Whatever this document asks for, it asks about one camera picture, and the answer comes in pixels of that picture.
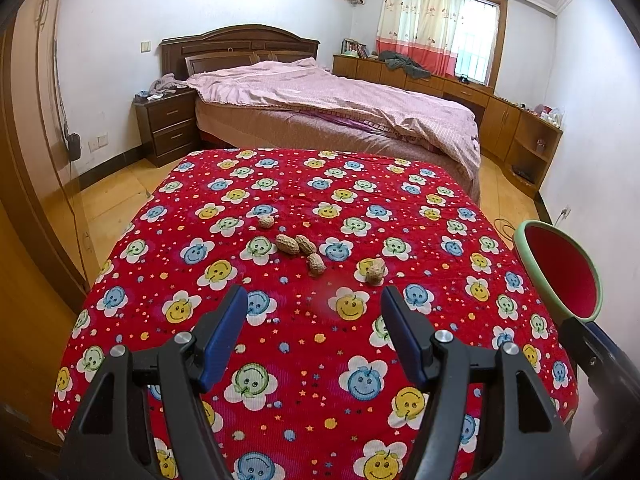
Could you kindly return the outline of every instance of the window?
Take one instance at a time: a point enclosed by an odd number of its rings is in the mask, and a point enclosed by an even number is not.
[[[465,0],[454,37],[456,76],[495,87],[506,28],[506,0]]]

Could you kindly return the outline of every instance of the wooden headboard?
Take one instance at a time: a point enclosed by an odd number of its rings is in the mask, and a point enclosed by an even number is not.
[[[318,55],[319,41],[305,40],[267,25],[235,25],[199,36],[171,38],[160,43],[162,75],[179,80],[193,73],[244,66],[267,59],[291,62]]]

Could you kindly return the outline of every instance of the red tablecloth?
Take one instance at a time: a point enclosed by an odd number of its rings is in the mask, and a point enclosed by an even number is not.
[[[259,228],[268,213],[275,226]],[[324,275],[311,278],[304,257],[276,252],[279,233],[310,238]],[[577,407],[567,356],[523,268],[440,168],[353,153],[213,150],[170,173],[102,268],[62,359],[53,424],[63,437],[113,345],[161,345],[241,283],[247,323],[223,381],[202,396],[236,478],[392,480],[426,399],[385,331],[382,288],[364,280],[376,257],[388,267],[384,285],[434,326],[487,348],[512,339],[562,418]],[[150,389],[151,423],[162,472],[176,478],[160,397]],[[481,397],[472,385],[454,478],[471,469]]]

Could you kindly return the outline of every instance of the green rim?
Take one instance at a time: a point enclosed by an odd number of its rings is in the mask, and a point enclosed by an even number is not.
[[[562,300],[560,300],[560,298],[558,298],[558,295],[551,288],[551,285],[549,285],[549,282],[546,280],[545,275],[542,273],[542,270],[540,269],[540,266],[538,265],[536,259],[533,257],[533,253],[531,252],[529,244],[527,243],[525,229],[528,226],[539,227],[541,229],[545,229],[561,236],[572,246],[574,246],[585,259],[585,261],[587,261],[589,268],[591,269],[593,281],[596,285],[596,305],[593,309],[593,313],[589,317],[576,316],[566,307],[566,305],[562,302]],[[583,323],[593,321],[598,317],[598,314],[600,313],[600,309],[602,307],[602,286],[600,285],[600,277],[598,275],[598,271],[593,265],[593,262],[591,261],[589,255],[584,252],[583,248],[580,247],[580,245],[578,245],[571,237],[563,233],[560,229],[557,229],[545,222],[539,222],[538,220],[525,220],[516,229],[516,232],[513,235],[513,244],[518,251],[520,261],[524,265],[527,274],[529,275],[529,279],[534,283],[536,290],[542,297],[547,309],[555,308],[556,311],[562,312],[563,319],[566,319],[567,317],[575,317]]]

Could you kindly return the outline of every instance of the silver bolt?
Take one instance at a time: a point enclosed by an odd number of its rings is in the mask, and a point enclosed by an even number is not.
[[[453,334],[449,330],[438,330],[435,336],[436,341],[441,343],[451,343],[453,341]]]
[[[174,341],[177,342],[178,345],[184,345],[191,341],[192,338],[193,335],[191,335],[191,332],[178,332],[174,336]]]
[[[520,351],[518,345],[511,341],[507,341],[504,345],[502,345],[502,349],[509,355],[516,355]]]
[[[111,357],[122,357],[124,355],[124,352],[127,351],[127,348],[124,345],[116,345],[111,347],[111,350],[109,350],[109,354],[111,355]]]

